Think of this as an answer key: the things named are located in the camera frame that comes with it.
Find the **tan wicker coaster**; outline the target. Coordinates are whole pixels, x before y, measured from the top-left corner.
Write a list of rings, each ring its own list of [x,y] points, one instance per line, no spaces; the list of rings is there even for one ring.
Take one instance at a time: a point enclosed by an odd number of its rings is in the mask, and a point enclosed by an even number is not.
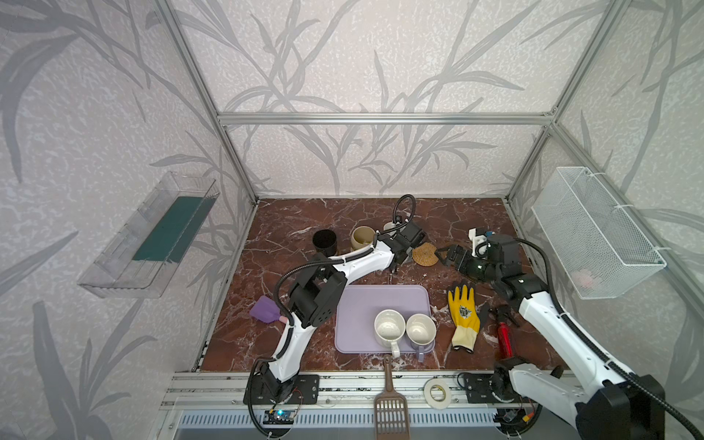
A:
[[[412,251],[412,259],[422,267],[432,267],[439,262],[436,256],[436,246],[432,243],[423,243]]]

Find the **beige mug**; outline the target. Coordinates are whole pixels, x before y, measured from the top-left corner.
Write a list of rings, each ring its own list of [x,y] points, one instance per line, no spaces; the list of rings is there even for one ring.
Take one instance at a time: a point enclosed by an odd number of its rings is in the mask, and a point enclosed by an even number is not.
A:
[[[376,236],[376,231],[372,227],[361,225],[356,227],[350,235],[350,244],[353,250],[363,249],[372,244]]]

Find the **black mug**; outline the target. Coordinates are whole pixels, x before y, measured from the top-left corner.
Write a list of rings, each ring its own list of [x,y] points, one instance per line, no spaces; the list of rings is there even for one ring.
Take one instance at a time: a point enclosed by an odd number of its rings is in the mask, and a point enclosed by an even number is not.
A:
[[[337,234],[331,229],[321,229],[313,234],[313,246],[325,257],[337,255]]]

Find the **white mug lavender handle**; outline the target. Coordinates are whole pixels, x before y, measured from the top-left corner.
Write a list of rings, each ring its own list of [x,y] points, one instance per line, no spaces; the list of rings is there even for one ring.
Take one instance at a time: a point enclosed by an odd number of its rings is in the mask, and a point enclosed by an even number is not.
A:
[[[424,363],[436,344],[436,323],[429,315],[416,313],[406,322],[406,335],[418,361]]]

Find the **white mug cream handle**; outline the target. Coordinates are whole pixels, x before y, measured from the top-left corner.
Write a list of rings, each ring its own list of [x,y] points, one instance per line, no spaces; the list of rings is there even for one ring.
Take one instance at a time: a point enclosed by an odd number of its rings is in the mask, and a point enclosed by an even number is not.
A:
[[[401,357],[400,341],[406,331],[403,316],[396,310],[382,310],[376,315],[373,325],[377,342],[388,349],[394,359]]]

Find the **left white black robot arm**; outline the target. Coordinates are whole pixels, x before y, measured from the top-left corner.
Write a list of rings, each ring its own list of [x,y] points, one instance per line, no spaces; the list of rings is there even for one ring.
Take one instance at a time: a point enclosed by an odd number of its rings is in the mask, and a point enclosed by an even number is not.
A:
[[[310,340],[337,311],[348,284],[376,271],[392,271],[409,258],[427,238],[413,221],[376,232],[362,249],[341,256],[322,253],[284,273],[272,297],[286,319],[280,341],[271,357],[252,365],[244,403],[285,403],[294,393],[301,363]]]

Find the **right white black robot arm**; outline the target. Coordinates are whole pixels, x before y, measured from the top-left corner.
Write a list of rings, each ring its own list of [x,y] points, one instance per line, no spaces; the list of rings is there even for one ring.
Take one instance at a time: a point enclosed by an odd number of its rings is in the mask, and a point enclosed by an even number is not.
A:
[[[636,375],[572,319],[549,279],[524,272],[520,259],[524,243],[494,234],[470,249],[451,245],[436,250],[442,264],[473,282],[489,284],[542,334],[579,381],[571,386],[515,357],[497,368],[511,390],[572,425],[582,439],[663,439],[667,416],[693,438],[702,438],[696,425],[667,402],[654,377]]]

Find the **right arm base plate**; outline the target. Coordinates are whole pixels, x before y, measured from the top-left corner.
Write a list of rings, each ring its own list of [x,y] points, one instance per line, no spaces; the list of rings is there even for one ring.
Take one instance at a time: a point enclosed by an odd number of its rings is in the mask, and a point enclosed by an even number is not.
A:
[[[460,372],[456,382],[469,403],[511,403],[536,405],[535,401],[518,394],[508,377],[502,373]]]

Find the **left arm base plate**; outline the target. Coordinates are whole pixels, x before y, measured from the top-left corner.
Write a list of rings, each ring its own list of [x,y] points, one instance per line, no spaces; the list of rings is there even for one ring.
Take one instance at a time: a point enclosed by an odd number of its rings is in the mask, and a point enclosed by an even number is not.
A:
[[[299,374],[281,382],[271,374],[256,374],[247,382],[243,402],[264,404],[317,404],[319,375]]]

